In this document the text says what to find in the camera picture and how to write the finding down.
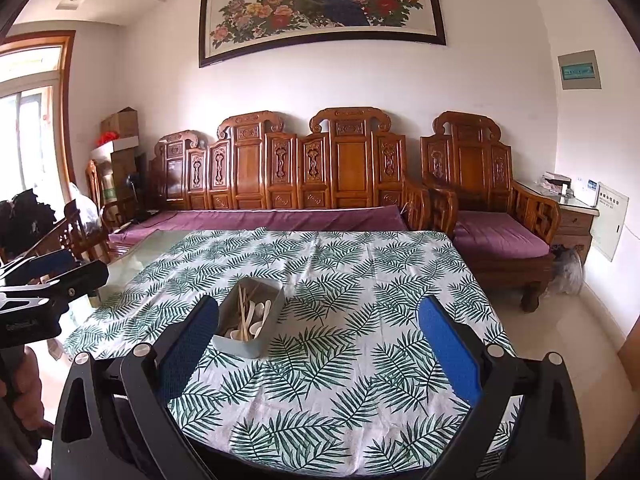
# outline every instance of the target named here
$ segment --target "tablecloth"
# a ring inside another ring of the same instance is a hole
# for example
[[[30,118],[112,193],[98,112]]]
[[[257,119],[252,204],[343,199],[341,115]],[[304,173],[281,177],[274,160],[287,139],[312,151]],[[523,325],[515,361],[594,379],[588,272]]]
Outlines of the tablecloth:
[[[462,258],[436,232],[197,231],[69,336],[71,355],[121,356],[153,342],[198,298],[222,302],[242,276],[280,280],[286,302],[268,355],[209,346],[169,409],[185,434],[263,465],[383,474],[434,463],[469,406],[417,326],[435,294],[485,343],[511,346]],[[510,435],[507,408],[492,449]]]

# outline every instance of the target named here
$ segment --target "wall sign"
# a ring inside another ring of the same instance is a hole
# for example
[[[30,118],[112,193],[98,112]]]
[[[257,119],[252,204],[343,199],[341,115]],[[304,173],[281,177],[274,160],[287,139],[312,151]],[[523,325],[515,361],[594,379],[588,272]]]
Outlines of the wall sign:
[[[202,0],[200,66],[326,40],[446,44],[438,0]]]
[[[563,90],[601,89],[600,72],[593,50],[558,56]]]

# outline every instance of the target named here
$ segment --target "purple seat cushion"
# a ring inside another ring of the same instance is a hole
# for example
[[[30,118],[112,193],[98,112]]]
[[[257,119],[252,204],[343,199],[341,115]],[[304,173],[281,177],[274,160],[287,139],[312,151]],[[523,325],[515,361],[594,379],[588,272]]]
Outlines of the purple seat cushion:
[[[547,244],[507,213],[459,211],[453,244],[463,257],[513,260],[549,253]]]
[[[240,230],[266,227],[272,231],[406,231],[396,206],[363,209],[162,211],[139,225],[109,235],[109,240],[133,247],[156,230]]]

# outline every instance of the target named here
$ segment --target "gray plastic container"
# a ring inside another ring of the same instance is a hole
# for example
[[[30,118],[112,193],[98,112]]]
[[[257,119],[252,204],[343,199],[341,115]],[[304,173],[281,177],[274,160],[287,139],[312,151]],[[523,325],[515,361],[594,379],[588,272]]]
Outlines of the gray plastic container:
[[[244,287],[247,298],[255,301],[255,303],[264,303],[267,300],[271,300],[269,315],[264,319],[258,337],[250,341],[236,341],[225,337],[225,333],[229,328],[236,328],[240,324],[240,313],[238,312],[238,290],[240,285]],[[266,355],[267,347],[275,332],[283,304],[282,283],[278,280],[241,278],[220,303],[220,321],[216,335],[213,336],[213,345],[217,350],[225,354],[233,354],[248,359],[256,359]]]

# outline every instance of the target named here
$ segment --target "person's hand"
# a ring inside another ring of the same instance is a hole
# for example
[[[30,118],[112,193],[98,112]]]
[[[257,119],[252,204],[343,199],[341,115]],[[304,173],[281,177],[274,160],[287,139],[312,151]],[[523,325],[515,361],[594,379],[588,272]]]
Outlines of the person's hand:
[[[42,382],[36,354],[24,347],[24,358],[14,374],[14,384],[19,396],[14,402],[14,412],[26,430],[37,430],[44,425]],[[0,381],[0,397],[6,395],[6,385]]]

